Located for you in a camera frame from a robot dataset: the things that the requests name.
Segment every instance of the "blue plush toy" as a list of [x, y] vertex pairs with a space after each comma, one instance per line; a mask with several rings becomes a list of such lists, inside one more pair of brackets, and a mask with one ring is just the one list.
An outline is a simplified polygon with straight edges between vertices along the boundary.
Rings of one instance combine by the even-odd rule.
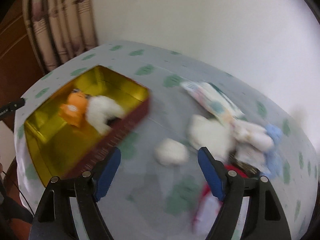
[[270, 170], [270, 173], [265, 173], [263, 175], [267, 176], [269, 179], [272, 179], [276, 176], [282, 177], [283, 161], [277, 151], [278, 145], [281, 142], [282, 131], [279, 127], [272, 124], [266, 125], [265, 128], [267, 130], [267, 135], [271, 137], [275, 146], [272, 149], [264, 152], [266, 157], [266, 165]]

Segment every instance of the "green polka dot tablecloth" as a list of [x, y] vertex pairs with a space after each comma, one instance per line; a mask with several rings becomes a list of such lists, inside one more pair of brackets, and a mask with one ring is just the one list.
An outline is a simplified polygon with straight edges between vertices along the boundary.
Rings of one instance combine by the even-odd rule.
[[[172, 138], [188, 146], [186, 127], [193, 114], [210, 117], [179, 84], [212, 82], [240, 107], [250, 122], [271, 123], [284, 133], [279, 153], [283, 177], [271, 182], [287, 217], [292, 239], [307, 230], [316, 201], [316, 152], [302, 130], [279, 106], [228, 73], [178, 52], [129, 41], [113, 41], [68, 61], [34, 84], [16, 112], [15, 147], [19, 187], [35, 211], [44, 191], [32, 164], [23, 124], [57, 89], [81, 73], [103, 65], [150, 88], [151, 113], [119, 145], [122, 162], [106, 197], [98, 203], [115, 239], [205, 239], [191, 232], [192, 212], [204, 177], [190, 150], [187, 164], [165, 168], [153, 158], [156, 144]], [[86, 239], [79, 210], [71, 200], [80, 239]]]

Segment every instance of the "curtain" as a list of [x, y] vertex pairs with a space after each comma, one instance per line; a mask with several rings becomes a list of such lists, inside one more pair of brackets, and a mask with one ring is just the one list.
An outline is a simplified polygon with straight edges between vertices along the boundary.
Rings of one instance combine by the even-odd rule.
[[22, 10], [45, 73], [97, 46], [91, 0], [22, 0]]

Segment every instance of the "white plush toy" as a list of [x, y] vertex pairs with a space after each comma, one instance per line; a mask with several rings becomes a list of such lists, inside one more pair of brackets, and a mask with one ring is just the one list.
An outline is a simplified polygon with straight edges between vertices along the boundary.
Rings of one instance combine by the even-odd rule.
[[122, 118], [124, 110], [113, 99], [96, 96], [89, 99], [85, 116], [89, 124], [100, 134], [104, 134], [110, 129], [107, 121], [115, 117]]
[[216, 119], [208, 120], [201, 115], [193, 115], [187, 131], [191, 146], [199, 150], [207, 147], [212, 156], [223, 163], [228, 161], [229, 152], [235, 149], [235, 140], [230, 127], [223, 126]]
[[155, 148], [155, 158], [164, 166], [180, 165], [188, 161], [189, 153], [182, 143], [167, 138]]
[[249, 143], [261, 152], [272, 149], [275, 145], [267, 130], [255, 123], [234, 119], [231, 122], [233, 137], [240, 143]]

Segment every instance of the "orange toy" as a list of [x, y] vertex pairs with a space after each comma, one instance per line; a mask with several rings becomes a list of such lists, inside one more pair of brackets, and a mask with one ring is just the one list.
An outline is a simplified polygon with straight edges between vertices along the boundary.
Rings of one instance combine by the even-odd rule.
[[88, 106], [88, 97], [90, 96], [80, 89], [74, 89], [68, 96], [67, 103], [60, 106], [59, 115], [67, 123], [79, 128]]

